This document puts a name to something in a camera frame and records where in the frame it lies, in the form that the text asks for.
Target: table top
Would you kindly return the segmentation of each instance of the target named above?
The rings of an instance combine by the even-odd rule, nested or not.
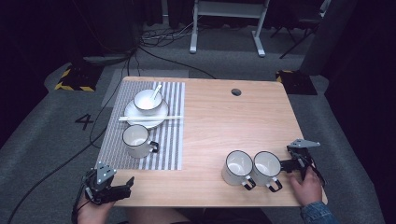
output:
[[[273,193],[257,186],[228,185],[221,176],[227,155],[243,150],[251,158],[271,151],[289,160],[286,146],[303,138],[289,98],[278,82],[170,77],[126,77],[128,81],[185,83],[182,170],[118,170],[112,186],[134,176],[131,197],[117,206],[252,207],[299,206],[287,179]],[[241,95],[232,94],[232,89]],[[323,193],[323,202],[327,197]]]

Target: striped placemat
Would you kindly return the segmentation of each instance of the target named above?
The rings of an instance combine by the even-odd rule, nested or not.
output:
[[[147,89],[155,89],[162,84],[161,94],[169,106],[172,116],[184,116],[184,82],[122,81],[116,103],[107,125],[105,138],[97,161],[108,164],[114,169],[140,170],[181,170],[183,149],[183,120],[169,119],[149,130],[150,139],[159,143],[159,153],[150,153],[142,159],[132,158],[127,146],[122,142],[122,133],[129,127],[125,121],[119,121],[125,107],[134,96]]]

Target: white desk frame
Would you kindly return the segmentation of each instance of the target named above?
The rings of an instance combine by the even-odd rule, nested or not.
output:
[[[222,16],[259,19],[257,30],[252,31],[251,33],[259,56],[264,57],[265,51],[262,47],[262,42],[260,41],[260,32],[262,31],[262,23],[264,22],[269,2],[270,0],[265,1],[264,4],[244,4],[195,0],[190,53],[196,53],[197,51],[198,15]]]

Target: white bowl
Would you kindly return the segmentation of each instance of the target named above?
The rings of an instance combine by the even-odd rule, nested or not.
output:
[[[153,93],[154,90],[143,90],[134,97],[134,106],[144,115],[153,115],[161,108],[163,96],[158,92],[152,99]]]

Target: metal bracket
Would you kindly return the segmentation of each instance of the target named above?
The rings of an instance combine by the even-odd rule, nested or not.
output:
[[[304,140],[304,139],[296,139],[294,142],[290,143],[289,147],[297,147],[297,148],[301,148],[301,147],[320,147],[320,143],[319,142],[311,142],[308,140]]]
[[[101,161],[97,164],[97,178],[96,183],[98,185],[106,182],[110,177],[112,177],[117,170],[110,168],[109,165],[102,163]]]

